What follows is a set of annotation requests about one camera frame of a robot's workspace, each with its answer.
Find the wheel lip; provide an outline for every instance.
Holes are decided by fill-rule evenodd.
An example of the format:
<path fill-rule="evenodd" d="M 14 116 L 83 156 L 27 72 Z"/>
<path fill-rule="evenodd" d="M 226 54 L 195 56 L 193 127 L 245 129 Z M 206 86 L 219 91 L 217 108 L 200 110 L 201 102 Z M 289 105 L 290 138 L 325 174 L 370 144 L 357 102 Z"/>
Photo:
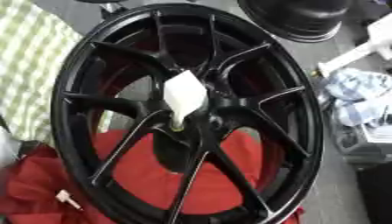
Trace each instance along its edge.
<path fill-rule="evenodd" d="M 186 7 L 188 9 L 193 9 L 193 10 L 199 10 L 201 12 L 210 12 L 210 13 L 215 13 L 217 14 L 220 18 L 235 18 L 236 21 L 232 21 L 233 24 L 237 23 L 240 25 L 246 26 L 245 28 L 242 28 L 242 30 L 247 30 L 247 29 L 257 29 L 259 33 L 257 36 L 261 36 L 273 43 L 276 41 L 267 33 L 264 31 L 261 31 L 260 28 L 257 26 L 254 26 L 250 24 L 248 21 L 243 20 L 235 15 L 228 14 L 224 11 L 204 7 L 204 6 L 198 6 L 194 4 L 187 4 L 187 3 L 168 3 L 168 4 L 156 4 L 156 5 L 148 5 L 140 8 L 135 8 L 133 10 L 128 10 L 124 12 L 121 15 L 118 15 L 117 17 L 113 17 L 110 20 L 104 21 L 102 24 L 97 25 L 90 33 L 87 34 L 87 36 L 71 51 L 71 53 L 68 55 L 66 58 L 66 61 L 60 70 L 59 73 L 59 78 L 56 80 L 53 93 L 52 93 L 52 105 L 51 105 L 51 119 L 52 119 L 52 133 L 53 133 L 53 138 L 55 140 L 56 146 L 58 149 L 71 149 L 71 150 L 57 150 L 58 153 L 60 154 L 66 169 L 71 172 L 72 178 L 75 180 L 75 182 L 79 185 L 79 187 L 83 190 L 83 192 L 93 201 L 93 204 L 102 210 L 105 215 L 110 217 L 111 219 L 121 222 L 121 223 L 127 223 L 130 220 L 125 217 L 130 217 L 130 216 L 137 216 L 140 220 L 143 220 L 143 223 L 155 223 L 154 220 L 150 219 L 145 219 L 144 216 L 142 216 L 140 213 L 135 212 L 134 210 L 130 211 L 129 209 L 118 209 L 120 206 L 117 206 L 116 208 L 112 207 L 112 204 L 110 203 L 106 204 L 103 203 L 105 200 L 113 200 L 110 197 L 107 197 L 107 195 L 102 195 L 100 192 L 101 190 L 97 190 L 93 188 L 86 180 L 88 179 L 88 174 L 85 173 L 84 171 L 81 171 L 77 169 L 76 167 L 82 166 L 82 162 L 80 159 L 75 160 L 75 156 L 77 157 L 76 149 L 74 146 L 66 141 L 65 139 L 70 139 L 70 133 L 67 133 L 65 131 L 65 127 L 67 125 L 67 121 L 64 120 L 64 117 L 62 115 L 64 111 L 64 102 L 62 101 L 62 93 L 63 88 L 67 84 L 67 80 L 70 76 L 75 76 L 76 71 L 79 69 L 81 65 L 81 61 L 83 61 L 88 55 L 89 51 L 85 50 L 86 45 L 88 45 L 88 42 L 94 38 L 95 36 L 100 36 L 101 38 L 105 38 L 105 34 L 107 35 L 108 33 L 112 33 L 114 30 L 119 29 L 119 27 L 122 27 L 123 24 L 126 22 L 126 24 L 131 23 L 131 21 L 138 20 L 140 17 L 137 14 L 141 14 L 143 12 L 147 11 L 152 11 L 152 10 L 157 10 L 160 9 L 162 10 L 163 7 L 174 7 L 179 10 L 183 9 L 183 7 Z M 295 73 L 301 79 L 301 81 L 304 83 L 304 85 L 312 89 L 310 83 L 306 79 L 304 73 L 302 70 L 299 68 L 297 63 L 294 61 L 294 59 L 279 45 L 277 44 L 276 47 L 279 49 L 279 53 L 282 54 L 282 56 L 287 60 L 287 62 L 290 64 L 293 70 L 295 70 Z M 314 120 L 317 125 L 320 125 L 322 123 L 321 120 L 321 115 L 319 111 L 319 105 L 317 104 L 316 98 L 314 97 L 314 94 L 309 94 L 308 93 L 308 98 L 311 100 L 310 104 L 315 109 L 314 111 Z M 322 143 L 322 131 L 315 133 L 316 137 L 314 139 L 314 145 L 313 148 L 317 149 L 320 147 Z M 291 213 L 295 211 L 297 208 L 299 201 L 301 201 L 304 197 L 305 194 L 308 192 L 308 188 L 311 187 L 313 180 L 315 179 L 318 170 L 319 170 L 319 164 L 320 164 L 320 159 L 321 159 L 321 154 L 322 154 L 322 149 L 319 148 L 320 150 L 314 150 L 314 167 L 313 167 L 313 172 L 312 175 L 305 181 L 307 185 L 304 185 L 304 187 L 301 188 L 299 193 L 295 196 L 295 199 L 290 201 L 283 209 L 287 210 L 288 212 L 282 213 L 281 216 L 274 217 L 272 220 L 268 220 L 267 222 L 264 223 L 278 223 L 280 221 L 283 221 L 285 217 L 289 216 Z"/>
<path fill-rule="evenodd" d="M 329 30 L 325 30 L 324 32 L 308 31 L 308 35 L 302 35 L 300 32 L 304 33 L 304 31 L 298 30 L 298 33 L 295 33 L 294 31 L 290 32 L 271 24 L 268 20 L 264 19 L 263 16 L 252 10 L 248 0 L 238 0 L 238 4 L 245 14 L 262 29 L 283 39 L 288 39 L 295 42 L 318 43 L 326 41 L 333 38 L 341 27 L 341 22 L 338 22 L 334 27 Z"/>

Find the white plastic cap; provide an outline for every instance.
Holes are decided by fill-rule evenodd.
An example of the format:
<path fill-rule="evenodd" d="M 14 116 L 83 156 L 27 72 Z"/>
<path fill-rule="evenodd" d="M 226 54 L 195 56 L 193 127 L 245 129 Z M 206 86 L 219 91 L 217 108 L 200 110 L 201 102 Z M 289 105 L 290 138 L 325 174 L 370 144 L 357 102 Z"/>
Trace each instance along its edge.
<path fill-rule="evenodd" d="M 181 130 L 184 119 L 200 108 L 206 97 L 206 88 L 189 70 L 167 80 L 164 100 L 173 111 L 173 128 Z"/>

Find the metal wheel hub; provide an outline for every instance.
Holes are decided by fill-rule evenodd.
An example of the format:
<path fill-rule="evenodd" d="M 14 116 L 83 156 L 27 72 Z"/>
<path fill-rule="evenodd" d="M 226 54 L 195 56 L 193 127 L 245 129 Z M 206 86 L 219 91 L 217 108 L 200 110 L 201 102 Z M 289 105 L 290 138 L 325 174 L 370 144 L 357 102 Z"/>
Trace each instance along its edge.
<path fill-rule="evenodd" d="M 163 85 L 185 70 L 205 85 L 208 102 L 185 119 L 183 131 L 174 132 Z M 151 79 L 146 101 L 115 97 L 146 76 Z M 99 159 L 92 139 L 104 110 L 135 121 L 108 157 Z M 254 188 L 221 148 L 241 127 L 256 130 L 263 142 L 282 146 L 284 161 L 278 167 L 285 175 L 280 183 Z M 318 104 L 290 55 L 260 28 L 190 4 L 129 10 L 92 30 L 73 49 L 57 79 L 52 129 L 66 168 L 81 189 L 121 223 L 279 223 L 309 191 L 322 154 Z M 167 210 L 140 200 L 112 177 L 120 158 L 149 133 L 157 160 L 183 175 Z M 219 213 L 181 213 L 204 163 L 234 183 L 242 204 Z"/>

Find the white plastic part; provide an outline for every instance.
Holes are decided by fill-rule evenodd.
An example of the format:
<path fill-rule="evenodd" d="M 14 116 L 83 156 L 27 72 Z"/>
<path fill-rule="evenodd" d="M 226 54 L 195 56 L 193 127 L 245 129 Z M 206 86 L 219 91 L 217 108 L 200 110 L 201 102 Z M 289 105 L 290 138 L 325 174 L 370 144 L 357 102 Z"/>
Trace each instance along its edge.
<path fill-rule="evenodd" d="M 392 59 L 392 13 L 372 23 L 368 28 L 369 40 L 353 50 L 346 52 L 339 57 L 326 63 L 318 63 L 318 69 L 324 77 L 328 77 L 331 72 L 340 69 L 356 60 L 377 52 L 385 60 Z"/>
<path fill-rule="evenodd" d="M 56 195 L 56 199 L 61 203 L 67 202 L 72 207 L 76 208 L 77 210 L 83 210 L 83 209 L 81 209 L 81 205 L 79 205 L 76 201 L 71 199 L 71 194 L 64 189 L 59 191 L 59 193 Z"/>
<path fill-rule="evenodd" d="M 207 90 L 191 71 L 164 83 L 164 100 L 173 111 L 172 127 L 182 130 L 184 119 L 203 105 Z"/>

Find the checkered towel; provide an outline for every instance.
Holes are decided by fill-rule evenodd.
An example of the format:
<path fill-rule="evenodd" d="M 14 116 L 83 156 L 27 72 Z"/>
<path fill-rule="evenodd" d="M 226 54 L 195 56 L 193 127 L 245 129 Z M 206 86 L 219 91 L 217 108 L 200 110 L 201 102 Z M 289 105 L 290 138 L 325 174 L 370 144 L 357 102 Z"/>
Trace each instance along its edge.
<path fill-rule="evenodd" d="M 336 98 L 334 116 L 346 126 L 378 123 L 392 114 L 389 75 L 345 68 L 328 77 L 325 89 Z"/>
<path fill-rule="evenodd" d="M 53 145 L 53 84 L 80 38 L 27 0 L 0 0 L 0 114 L 14 137 Z"/>

